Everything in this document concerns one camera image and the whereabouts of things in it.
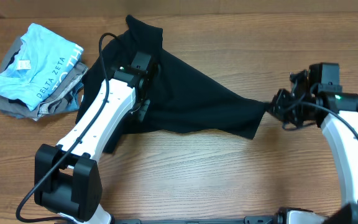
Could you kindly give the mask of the black t-shirt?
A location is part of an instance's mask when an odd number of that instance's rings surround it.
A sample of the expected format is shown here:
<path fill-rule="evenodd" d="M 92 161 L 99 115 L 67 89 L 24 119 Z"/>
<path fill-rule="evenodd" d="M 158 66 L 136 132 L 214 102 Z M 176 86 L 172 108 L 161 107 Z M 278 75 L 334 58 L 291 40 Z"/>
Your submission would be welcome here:
<path fill-rule="evenodd" d="M 127 116 L 109 140 L 115 150 L 123 134 L 167 130 L 190 133 L 219 129 L 253 139 L 268 104 L 243 98 L 191 67 L 162 47 L 163 30 L 135 17 L 126 17 L 128 30 L 103 49 L 105 66 L 130 64 L 137 52 L 153 56 L 160 71 L 147 92 L 150 100 L 143 121 Z"/>

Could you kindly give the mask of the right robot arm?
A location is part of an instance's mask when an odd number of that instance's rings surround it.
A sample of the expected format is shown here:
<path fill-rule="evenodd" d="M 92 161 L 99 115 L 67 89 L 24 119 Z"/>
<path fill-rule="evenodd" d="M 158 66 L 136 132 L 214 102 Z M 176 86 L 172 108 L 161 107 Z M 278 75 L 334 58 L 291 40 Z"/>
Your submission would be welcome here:
<path fill-rule="evenodd" d="M 291 89 L 280 89 L 268 112 L 292 130 L 317 125 L 336 166 L 341 207 L 324 217 L 300 208 L 281 208 L 271 223 L 358 223 L 358 94 L 345 93 L 336 63 L 316 63 L 290 74 Z"/>

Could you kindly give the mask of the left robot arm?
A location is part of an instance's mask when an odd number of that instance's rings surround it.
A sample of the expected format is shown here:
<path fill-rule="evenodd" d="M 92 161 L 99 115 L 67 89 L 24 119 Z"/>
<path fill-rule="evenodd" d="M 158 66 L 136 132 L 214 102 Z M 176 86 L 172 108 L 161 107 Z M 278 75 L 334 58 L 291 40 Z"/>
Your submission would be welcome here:
<path fill-rule="evenodd" d="M 137 52 L 128 66 L 109 69 L 97 97 L 76 126 L 56 146 L 43 144 L 35 155 L 36 204 L 66 223 L 113 223 L 101 204 L 98 162 L 116 128 L 130 115 L 141 122 L 149 107 L 147 89 L 158 64 Z"/>

